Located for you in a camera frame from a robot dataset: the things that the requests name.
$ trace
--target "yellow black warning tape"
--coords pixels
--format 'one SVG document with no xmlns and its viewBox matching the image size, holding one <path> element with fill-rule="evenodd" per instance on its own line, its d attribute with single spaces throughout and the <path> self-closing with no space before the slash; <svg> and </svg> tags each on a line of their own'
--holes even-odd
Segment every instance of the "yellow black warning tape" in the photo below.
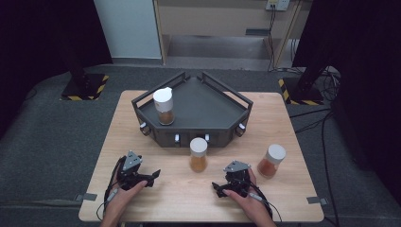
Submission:
<svg viewBox="0 0 401 227">
<path fill-rule="evenodd" d="M 283 92 L 284 101 L 287 104 L 293 104 L 293 105 L 323 105 L 324 104 L 322 101 L 317 101 L 317 100 L 296 100 L 296 101 L 294 101 L 289 96 L 287 86 L 284 83 L 284 81 L 282 79 L 279 79 L 278 83 L 280 84 L 281 91 Z"/>
<path fill-rule="evenodd" d="M 60 100 L 72 100 L 72 101 L 82 101 L 82 100 L 97 100 L 100 97 L 101 92 L 106 85 L 109 76 L 104 76 L 103 80 L 101 81 L 99 87 L 97 88 L 97 92 L 95 96 L 62 96 Z"/>
</svg>

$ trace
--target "white lid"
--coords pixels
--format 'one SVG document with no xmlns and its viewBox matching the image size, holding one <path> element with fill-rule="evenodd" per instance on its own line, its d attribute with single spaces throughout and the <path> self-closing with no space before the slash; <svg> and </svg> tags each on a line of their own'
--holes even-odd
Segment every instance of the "white lid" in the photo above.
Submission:
<svg viewBox="0 0 401 227">
<path fill-rule="evenodd" d="M 202 157 L 206 154 L 207 142 L 203 138 L 197 137 L 197 138 L 191 140 L 189 147 L 191 147 L 192 155 L 197 156 L 197 157 Z"/>
<path fill-rule="evenodd" d="M 167 102 L 172 98 L 171 88 L 166 87 L 153 93 L 153 99 L 158 102 Z"/>
<path fill-rule="evenodd" d="M 281 161 L 286 157 L 286 150 L 278 144 L 272 144 L 269 146 L 268 152 L 266 152 L 266 158 L 275 165 L 279 165 Z"/>
</svg>

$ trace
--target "human hand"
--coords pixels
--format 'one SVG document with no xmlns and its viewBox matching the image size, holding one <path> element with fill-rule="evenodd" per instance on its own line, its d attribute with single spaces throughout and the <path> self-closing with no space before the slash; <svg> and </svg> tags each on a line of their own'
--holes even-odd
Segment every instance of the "human hand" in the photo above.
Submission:
<svg viewBox="0 0 401 227">
<path fill-rule="evenodd" d="M 105 204 L 105 206 L 107 205 L 107 209 L 100 226 L 117 226 L 118 221 L 120 220 L 132 198 L 136 196 L 147 184 L 147 181 L 142 181 L 135 187 L 129 190 L 124 190 L 120 188 L 117 183 L 116 176 L 114 175 L 113 188 L 110 190 L 110 195 L 112 195 L 115 190 L 116 193 L 113 198 L 107 204 Z"/>
<path fill-rule="evenodd" d="M 250 174 L 251 182 L 256 185 L 256 177 L 254 176 L 253 171 L 248 168 L 248 172 Z M 258 227 L 276 226 L 274 221 L 270 218 L 269 212 L 263 202 L 252 198 L 250 195 L 248 195 L 246 198 L 243 198 L 232 190 L 224 189 L 223 192 L 233 201 L 238 203 L 245 215 Z M 254 193 L 257 195 L 256 191 L 252 187 L 249 188 L 249 193 Z"/>
</svg>

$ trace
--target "orange liquid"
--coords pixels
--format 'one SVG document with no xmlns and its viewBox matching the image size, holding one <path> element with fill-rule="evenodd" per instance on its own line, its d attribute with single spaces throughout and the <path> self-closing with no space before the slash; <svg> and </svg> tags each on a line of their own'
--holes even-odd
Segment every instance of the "orange liquid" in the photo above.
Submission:
<svg viewBox="0 0 401 227">
<path fill-rule="evenodd" d="M 206 156 L 191 156 L 189 164 L 191 165 L 192 170 L 194 170 L 195 172 L 202 172 L 206 169 Z"/>
<path fill-rule="evenodd" d="M 270 178 L 276 173 L 277 167 L 278 167 L 277 165 L 269 162 L 268 160 L 262 159 L 260 163 L 257 165 L 257 170 L 264 177 Z"/>
<path fill-rule="evenodd" d="M 174 113 L 172 111 L 159 113 L 159 122 L 162 125 L 170 125 L 174 121 Z"/>
</svg>

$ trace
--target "wall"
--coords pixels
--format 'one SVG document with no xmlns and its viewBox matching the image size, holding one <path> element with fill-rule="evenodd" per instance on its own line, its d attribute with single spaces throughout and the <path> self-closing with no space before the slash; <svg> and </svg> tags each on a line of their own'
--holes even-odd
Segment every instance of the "wall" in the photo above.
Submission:
<svg viewBox="0 0 401 227">
<path fill-rule="evenodd" d="M 161 59 L 151 0 L 95 0 L 112 58 Z"/>
</svg>

